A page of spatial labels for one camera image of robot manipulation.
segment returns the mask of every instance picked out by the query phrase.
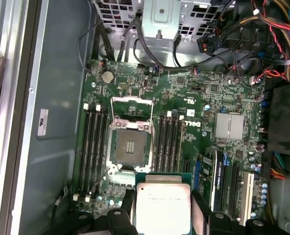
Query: integrated circuit chip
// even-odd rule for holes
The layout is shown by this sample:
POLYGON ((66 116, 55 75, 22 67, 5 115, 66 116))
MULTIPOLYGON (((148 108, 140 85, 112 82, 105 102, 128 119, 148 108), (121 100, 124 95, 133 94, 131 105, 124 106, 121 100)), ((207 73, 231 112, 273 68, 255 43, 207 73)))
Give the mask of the integrated circuit chip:
POLYGON ((176 80, 177 84, 184 84, 184 77, 178 77, 176 80))
POLYGON ((147 132, 117 130, 114 162, 123 165, 144 164, 147 132))

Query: black ram slot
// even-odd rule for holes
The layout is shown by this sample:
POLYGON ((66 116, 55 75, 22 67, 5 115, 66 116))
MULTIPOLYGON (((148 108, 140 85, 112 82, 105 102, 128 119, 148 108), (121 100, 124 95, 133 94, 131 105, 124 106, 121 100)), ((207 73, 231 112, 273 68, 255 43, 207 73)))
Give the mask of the black ram slot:
POLYGON ((82 175, 83 175, 83 163, 84 163, 85 149, 86 149, 86 137, 88 133, 89 116, 90 114, 88 112, 85 112, 84 133, 83 133, 82 151, 81 151, 81 168, 80 168, 80 174, 78 177, 78 188, 81 191, 83 190, 83 183, 84 183, 84 179, 82 178, 82 175))
POLYGON ((96 155, 96 164, 93 168, 94 179, 92 179, 92 191, 98 191, 98 188, 95 190, 94 187, 96 183, 101 179, 103 172, 102 172, 102 163, 103 157, 105 154, 105 138, 107 133, 107 126, 108 126, 108 115, 106 113, 101 114, 101 123, 100 123, 100 135, 99 135, 99 143, 98 143, 98 154, 96 155))
POLYGON ((168 131, 168 123, 167 120, 164 119, 163 120, 163 126, 161 128, 161 133, 160 133, 160 137, 161 137, 161 141, 160 141, 160 147, 159 147, 159 162, 158 162, 158 172, 163 171, 164 169, 164 161, 163 161, 163 157, 164 157, 164 152, 166 150, 166 135, 167 135, 167 131, 168 131))
POLYGON ((164 164, 164 172, 170 172, 171 170, 171 153, 172 153, 172 133, 173 133, 173 118, 170 118, 168 120, 168 133, 167 133, 167 147, 166 147, 166 153, 164 154, 164 160, 165 160, 165 164, 164 164))
POLYGON ((184 160, 183 172, 190 172, 190 160, 184 160))
POLYGON ((170 155, 170 172, 176 172, 177 165, 176 163, 176 154, 178 151, 178 133, 179 133, 179 120, 177 117, 174 117, 173 132, 172 132, 172 149, 170 155))
POLYGON ((93 122, 93 117, 94 114, 89 112, 89 119, 88 123, 85 126, 85 138, 83 139, 84 141, 84 154, 82 156, 82 166, 81 166, 81 192, 84 192, 84 186, 85 186, 85 181, 86 181, 86 171, 87 171, 87 163, 88 163, 88 158, 90 155, 90 149, 91 149, 91 127, 92 127, 92 122, 93 122))
POLYGON ((160 116, 159 118, 159 124, 158 124, 158 131, 157 131, 157 137, 156 137, 156 153, 155 153, 155 165, 154 165, 154 171, 158 172, 159 168, 159 153, 160 153, 160 143, 162 141, 162 127, 164 123, 164 117, 160 116))
POLYGON ((86 174, 86 193, 90 191, 91 184, 93 183, 92 182, 93 166, 96 164, 95 153, 99 136, 99 126, 100 126, 100 113, 94 113, 94 120, 92 123, 92 131, 91 131, 88 171, 86 174))
POLYGON ((240 167, 236 163, 234 163, 232 167, 232 182, 230 186, 230 199, 229 199, 229 215, 231 215, 232 218, 235 218, 239 172, 240 167))

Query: motherboard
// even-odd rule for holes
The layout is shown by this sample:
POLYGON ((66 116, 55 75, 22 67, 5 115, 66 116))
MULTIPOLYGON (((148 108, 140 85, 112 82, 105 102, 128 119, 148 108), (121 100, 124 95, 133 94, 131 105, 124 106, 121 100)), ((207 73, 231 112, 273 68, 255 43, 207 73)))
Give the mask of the motherboard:
POLYGON ((262 218, 261 95, 250 76, 168 72, 90 61, 83 87, 72 209, 95 217, 122 205, 138 172, 191 173, 213 211, 262 218))

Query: white pci slot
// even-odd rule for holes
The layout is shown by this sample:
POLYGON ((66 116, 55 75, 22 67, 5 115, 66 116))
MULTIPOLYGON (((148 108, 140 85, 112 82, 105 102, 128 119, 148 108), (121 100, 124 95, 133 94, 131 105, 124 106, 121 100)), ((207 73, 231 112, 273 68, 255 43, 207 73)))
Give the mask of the white pci slot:
POLYGON ((243 181, 244 185, 242 189, 240 223, 245 226, 246 221, 251 218, 253 190, 254 190, 254 174, 250 172, 244 172, 243 181))

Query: screw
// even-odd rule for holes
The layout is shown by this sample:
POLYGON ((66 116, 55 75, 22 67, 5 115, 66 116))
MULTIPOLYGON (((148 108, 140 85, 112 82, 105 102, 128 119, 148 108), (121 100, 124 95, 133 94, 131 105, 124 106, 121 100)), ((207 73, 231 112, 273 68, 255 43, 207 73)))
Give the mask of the screw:
POLYGON ((258 227, 261 227, 261 226, 264 225, 264 224, 263 224, 261 221, 259 221, 259 220, 254 220, 254 221, 253 221, 253 224, 255 224, 255 225, 258 226, 258 227))
POLYGON ((219 213, 215 214, 215 216, 216 216, 218 219, 223 219, 223 218, 224 218, 223 214, 219 214, 219 213))

